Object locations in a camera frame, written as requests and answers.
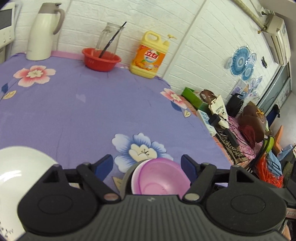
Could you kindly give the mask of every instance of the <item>flower center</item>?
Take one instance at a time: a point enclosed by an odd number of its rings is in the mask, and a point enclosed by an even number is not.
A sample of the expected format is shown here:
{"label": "flower center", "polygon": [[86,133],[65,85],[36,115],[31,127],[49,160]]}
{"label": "flower center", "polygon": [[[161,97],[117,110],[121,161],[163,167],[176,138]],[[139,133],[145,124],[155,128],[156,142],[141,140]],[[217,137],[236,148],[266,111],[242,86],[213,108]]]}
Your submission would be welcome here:
{"label": "flower center", "polygon": [[30,71],[26,77],[35,78],[35,77],[41,77],[43,75],[43,72],[41,70],[33,70]]}
{"label": "flower center", "polygon": [[181,98],[177,94],[171,94],[170,96],[178,102],[181,101]]}
{"label": "flower center", "polygon": [[148,148],[144,144],[141,146],[132,144],[131,149],[128,151],[128,153],[135,161],[143,161],[157,158],[157,152],[153,148]]}

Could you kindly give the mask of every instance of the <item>white brick wall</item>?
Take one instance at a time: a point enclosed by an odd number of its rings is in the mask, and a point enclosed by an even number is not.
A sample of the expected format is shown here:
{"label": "white brick wall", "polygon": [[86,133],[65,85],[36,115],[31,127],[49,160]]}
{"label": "white brick wall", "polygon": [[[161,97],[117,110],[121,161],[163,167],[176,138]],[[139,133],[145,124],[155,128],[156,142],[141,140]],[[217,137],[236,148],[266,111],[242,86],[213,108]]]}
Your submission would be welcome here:
{"label": "white brick wall", "polygon": [[[42,2],[47,0],[21,0],[23,8],[17,23],[16,40],[12,53],[26,51],[30,27]],[[208,0],[167,81],[176,91],[185,86],[195,89],[207,88],[227,98],[238,77],[224,69],[225,61],[234,51],[248,45],[259,60],[254,75],[264,75],[262,92],[270,82],[276,68],[262,34],[257,34],[257,25],[231,0]],[[163,76],[178,45],[188,30],[203,0],[61,0],[66,18],[60,31],[58,45],[53,50],[80,53],[85,47],[95,47],[100,32],[107,22],[118,25],[125,21],[117,54],[122,62],[133,59],[144,32],[155,31],[162,35],[177,37],[161,65],[158,74]],[[254,7],[244,0],[251,10]],[[268,68],[262,67],[265,57]]]}

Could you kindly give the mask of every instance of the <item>glass pitcher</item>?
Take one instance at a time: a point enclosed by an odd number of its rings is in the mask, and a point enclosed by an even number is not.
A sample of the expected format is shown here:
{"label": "glass pitcher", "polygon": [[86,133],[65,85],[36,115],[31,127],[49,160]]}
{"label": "glass pitcher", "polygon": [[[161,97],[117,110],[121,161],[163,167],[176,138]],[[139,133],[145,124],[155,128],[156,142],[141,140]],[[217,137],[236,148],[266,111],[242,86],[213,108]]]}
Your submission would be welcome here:
{"label": "glass pitcher", "polygon": [[[96,45],[96,48],[94,49],[93,56],[99,57],[102,50],[105,48],[105,46],[108,44],[108,42],[112,39],[112,37],[116,34],[116,32],[120,29],[119,25],[113,24],[113,23],[107,23],[106,28],[102,31],[98,43]],[[116,53],[118,40],[120,37],[120,34],[124,28],[122,28],[117,36],[114,38],[110,46],[106,49],[105,53],[101,58],[108,59],[108,60],[114,60],[114,56]]]}

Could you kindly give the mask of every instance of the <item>dish soap bottle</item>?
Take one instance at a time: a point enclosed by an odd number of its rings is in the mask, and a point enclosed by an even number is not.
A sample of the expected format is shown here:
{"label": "dish soap bottle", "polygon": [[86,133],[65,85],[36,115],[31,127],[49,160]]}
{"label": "dish soap bottle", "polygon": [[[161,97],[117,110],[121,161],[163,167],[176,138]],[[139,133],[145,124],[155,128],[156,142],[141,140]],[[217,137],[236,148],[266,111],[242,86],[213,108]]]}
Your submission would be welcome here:
{"label": "dish soap bottle", "polygon": [[[156,39],[149,38],[149,35],[156,37]],[[137,55],[130,65],[130,71],[133,74],[152,79],[168,52],[169,46],[170,42],[167,40],[162,42],[159,34],[147,31],[142,37]]]}

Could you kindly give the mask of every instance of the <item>red bowl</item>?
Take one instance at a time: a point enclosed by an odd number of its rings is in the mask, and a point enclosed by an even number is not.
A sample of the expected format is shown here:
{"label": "red bowl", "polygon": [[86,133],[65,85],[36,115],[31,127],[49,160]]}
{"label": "red bowl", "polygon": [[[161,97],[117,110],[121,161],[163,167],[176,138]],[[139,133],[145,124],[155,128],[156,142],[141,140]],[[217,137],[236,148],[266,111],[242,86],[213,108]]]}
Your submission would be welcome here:
{"label": "red bowl", "polygon": [[92,56],[91,54],[93,51],[94,48],[86,48],[82,50],[82,53],[84,54],[84,63],[90,69],[107,72],[112,70],[117,63],[121,62],[121,58],[118,55],[114,55],[108,51],[104,53],[102,58]]}

